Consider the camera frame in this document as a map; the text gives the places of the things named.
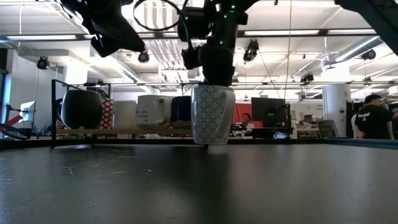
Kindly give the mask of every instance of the man in black t-shirt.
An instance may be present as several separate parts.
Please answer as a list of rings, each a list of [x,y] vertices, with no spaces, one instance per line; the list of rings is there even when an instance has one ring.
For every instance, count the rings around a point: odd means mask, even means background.
[[[358,112],[355,125],[364,133],[365,139],[390,139],[387,122],[398,119],[381,106],[381,96],[373,94],[365,98],[365,106]]]

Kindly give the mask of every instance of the white mug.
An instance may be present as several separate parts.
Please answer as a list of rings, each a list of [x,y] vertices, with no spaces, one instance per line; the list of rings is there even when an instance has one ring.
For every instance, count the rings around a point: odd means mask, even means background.
[[[113,103],[113,129],[131,129],[136,125],[136,102],[116,101]]]
[[[232,88],[199,85],[192,88],[193,140],[197,144],[227,144],[235,106]]]
[[[167,129],[170,127],[171,98],[168,96],[138,96],[136,111],[136,124],[143,128]]]

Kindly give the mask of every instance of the red patterned mug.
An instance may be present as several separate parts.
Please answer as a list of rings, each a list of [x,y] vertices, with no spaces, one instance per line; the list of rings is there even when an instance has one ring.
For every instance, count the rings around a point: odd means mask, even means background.
[[[102,98],[102,119],[99,129],[112,129],[113,103],[110,98]]]

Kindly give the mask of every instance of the black table surface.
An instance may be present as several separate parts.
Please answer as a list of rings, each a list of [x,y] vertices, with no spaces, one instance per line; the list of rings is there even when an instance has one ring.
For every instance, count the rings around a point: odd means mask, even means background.
[[[329,144],[0,151],[0,223],[398,223],[397,172]]]

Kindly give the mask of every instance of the red wall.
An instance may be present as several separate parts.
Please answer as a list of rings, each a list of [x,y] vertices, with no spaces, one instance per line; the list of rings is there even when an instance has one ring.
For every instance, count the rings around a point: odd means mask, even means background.
[[[250,114],[251,113],[251,104],[250,103],[236,103],[235,104],[235,109],[234,109],[234,116],[233,116],[233,123],[241,122],[242,120],[242,115],[244,113]],[[262,122],[260,121],[251,121],[256,128],[262,128]]]

